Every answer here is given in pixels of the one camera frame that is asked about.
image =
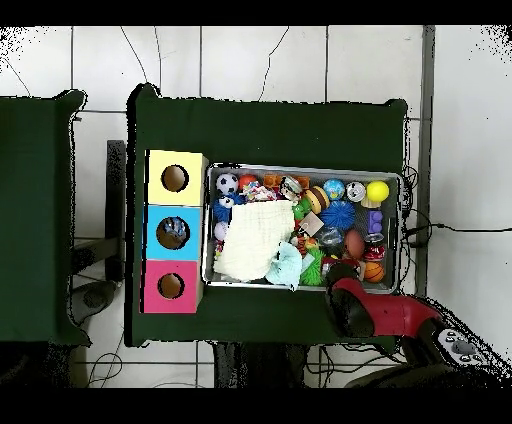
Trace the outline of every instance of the orange ball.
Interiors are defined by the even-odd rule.
[[[384,277],[384,268],[378,262],[366,262],[364,279],[369,283],[378,283]]]
[[[249,174],[242,175],[238,179],[238,187],[240,187],[240,189],[243,189],[244,186],[246,186],[247,184],[252,183],[254,181],[258,181],[258,179],[254,175],[249,175]]]

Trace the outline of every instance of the green cloth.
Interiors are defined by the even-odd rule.
[[[210,162],[401,173],[406,109],[403,100],[311,105],[169,99],[159,98],[150,84],[139,85],[128,101],[129,147],[135,149],[135,154],[129,152],[128,168],[135,167],[128,180],[127,231],[135,231],[133,241],[127,237],[129,274],[134,258],[133,282],[126,289],[127,343],[343,341],[328,320],[325,294],[320,292],[205,287],[196,314],[140,314],[144,151],[201,152]],[[387,343],[389,338],[364,342]]]
[[[89,344],[67,315],[70,119],[84,93],[0,98],[0,340]]]

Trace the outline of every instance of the blue spiky ball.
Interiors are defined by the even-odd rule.
[[[329,207],[318,215],[324,225],[328,227],[341,228],[348,230],[354,225],[356,219],[356,210],[350,202],[344,200],[335,200]]]

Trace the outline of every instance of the towel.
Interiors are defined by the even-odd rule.
[[[295,226],[289,200],[234,205],[215,272],[241,281],[263,278]]]

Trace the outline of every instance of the soccer ball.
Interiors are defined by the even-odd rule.
[[[220,190],[222,194],[236,193],[238,178],[233,174],[220,174],[217,178],[217,190]]]

